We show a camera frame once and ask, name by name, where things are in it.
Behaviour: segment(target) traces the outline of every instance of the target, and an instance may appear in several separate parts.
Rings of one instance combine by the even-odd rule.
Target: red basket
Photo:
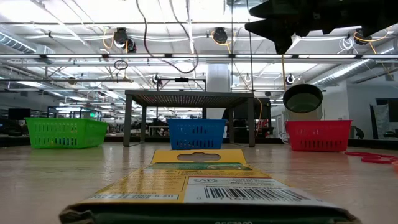
[[[341,152],[347,150],[351,120],[287,121],[293,151]]]

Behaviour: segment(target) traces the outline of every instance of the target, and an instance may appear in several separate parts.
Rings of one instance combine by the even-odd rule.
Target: blue basket
[[[168,119],[172,149],[221,149],[226,120]]]

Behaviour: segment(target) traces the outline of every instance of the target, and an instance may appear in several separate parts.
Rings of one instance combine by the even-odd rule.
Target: metal table
[[[196,91],[149,91],[126,90],[126,113],[124,114],[123,146],[130,146],[130,125],[132,100],[142,106],[141,143],[145,142],[145,125],[148,106],[156,107],[199,107],[203,108],[203,119],[207,108],[227,108],[229,130],[233,130],[233,109],[248,102],[249,147],[254,147],[254,94],[253,93],[214,93]],[[229,132],[229,140],[234,142],[234,132]]]

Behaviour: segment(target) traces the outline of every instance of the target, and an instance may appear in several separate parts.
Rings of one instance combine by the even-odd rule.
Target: yellow box
[[[62,223],[360,223],[246,164],[241,150],[156,151],[151,165],[68,206]]]

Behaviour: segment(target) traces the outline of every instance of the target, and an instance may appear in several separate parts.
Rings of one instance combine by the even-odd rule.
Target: basket
[[[168,119],[172,149],[221,149],[226,120]]]
[[[26,118],[34,149],[82,149],[104,143],[107,123],[90,119]]]
[[[347,150],[351,120],[287,121],[293,151],[341,152]]]

